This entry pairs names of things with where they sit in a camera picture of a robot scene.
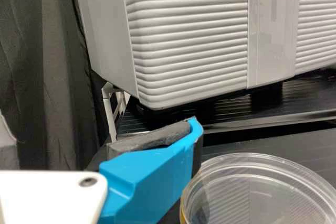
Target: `black fabric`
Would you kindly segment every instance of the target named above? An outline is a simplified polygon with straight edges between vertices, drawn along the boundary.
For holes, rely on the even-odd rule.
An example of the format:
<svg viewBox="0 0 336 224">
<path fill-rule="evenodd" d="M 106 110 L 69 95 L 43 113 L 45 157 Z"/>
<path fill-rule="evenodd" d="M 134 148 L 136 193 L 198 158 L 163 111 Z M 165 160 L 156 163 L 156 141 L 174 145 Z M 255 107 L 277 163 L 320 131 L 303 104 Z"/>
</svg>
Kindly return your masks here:
<svg viewBox="0 0 336 224">
<path fill-rule="evenodd" d="M 83 169 L 100 146 L 77 11 L 74 0 L 0 0 L 0 109 L 21 168 Z"/>
</svg>

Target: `gray plastic container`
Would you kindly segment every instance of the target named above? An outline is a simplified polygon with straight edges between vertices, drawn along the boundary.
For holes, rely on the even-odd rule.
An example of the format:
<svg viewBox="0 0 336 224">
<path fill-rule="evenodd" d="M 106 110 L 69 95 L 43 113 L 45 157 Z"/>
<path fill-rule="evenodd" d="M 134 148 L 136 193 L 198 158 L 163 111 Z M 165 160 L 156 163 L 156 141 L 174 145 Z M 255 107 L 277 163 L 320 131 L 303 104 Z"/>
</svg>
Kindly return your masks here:
<svg viewBox="0 0 336 224">
<path fill-rule="evenodd" d="M 263 154 L 237 153 L 202 164 L 183 191 L 181 223 L 332 224 L 336 190 L 313 171 Z"/>
</svg>

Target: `white plastic part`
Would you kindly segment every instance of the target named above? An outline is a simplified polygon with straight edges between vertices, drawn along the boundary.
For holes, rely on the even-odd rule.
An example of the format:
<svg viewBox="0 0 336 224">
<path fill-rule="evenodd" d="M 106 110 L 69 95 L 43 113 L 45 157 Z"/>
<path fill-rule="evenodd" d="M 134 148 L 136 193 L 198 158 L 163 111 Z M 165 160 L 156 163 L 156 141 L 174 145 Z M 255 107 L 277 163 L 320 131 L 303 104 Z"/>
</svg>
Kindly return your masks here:
<svg viewBox="0 0 336 224">
<path fill-rule="evenodd" d="M 138 97 L 124 0 L 78 0 L 95 72 Z"/>
<path fill-rule="evenodd" d="M 96 223 L 106 194 L 98 173 L 0 171 L 0 223 Z"/>
<path fill-rule="evenodd" d="M 336 62 L 336 0 L 300 0 L 296 74 Z"/>
<path fill-rule="evenodd" d="M 299 0 L 249 0 L 248 88 L 295 74 Z"/>
<path fill-rule="evenodd" d="M 162 109 L 247 86 L 247 0 L 125 0 L 140 102 Z"/>
<path fill-rule="evenodd" d="M 336 62 L 336 0 L 79 0 L 94 70 L 159 110 Z"/>
</svg>

